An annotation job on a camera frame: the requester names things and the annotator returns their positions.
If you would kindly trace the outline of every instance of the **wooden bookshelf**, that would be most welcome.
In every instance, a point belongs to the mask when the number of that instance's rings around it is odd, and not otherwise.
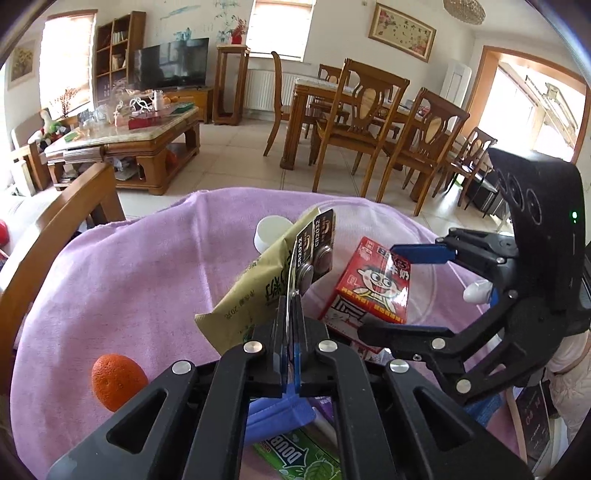
[[[115,82],[121,79],[128,83],[133,81],[134,51],[144,47],[145,25],[146,12],[132,11],[97,28],[94,89],[98,105],[109,100]]]

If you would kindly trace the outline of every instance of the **wooden coffee table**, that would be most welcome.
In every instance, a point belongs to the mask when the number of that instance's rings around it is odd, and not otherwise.
[[[162,195],[181,168],[199,153],[200,147],[197,108],[168,118],[166,123],[154,127],[129,130],[127,126],[110,125],[72,142],[60,138],[45,150],[54,186],[63,189],[71,183],[61,179],[67,163],[104,161],[105,157],[135,157],[143,175],[117,180],[117,188],[148,190],[152,195]],[[183,133],[184,144],[174,142]],[[166,162],[168,151],[176,154],[175,164]]]

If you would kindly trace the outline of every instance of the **orange fruit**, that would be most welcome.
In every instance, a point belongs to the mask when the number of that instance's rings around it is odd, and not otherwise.
[[[131,358],[109,353],[101,356],[92,367],[92,391],[110,411],[124,403],[148,385],[148,377]]]

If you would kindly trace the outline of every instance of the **red milk carton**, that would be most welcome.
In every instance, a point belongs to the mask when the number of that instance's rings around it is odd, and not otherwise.
[[[369,316],[406,323],[409,283],[410,263],[364,236],[320,318],[362,349],[379,353],[382,348],[359,340],[357,329]]]

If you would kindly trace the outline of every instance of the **green gum package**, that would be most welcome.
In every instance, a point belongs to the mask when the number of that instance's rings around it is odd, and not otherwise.
[[[285,480],[341,480],[340,463],[302,430],[277,435],[254,445]]]

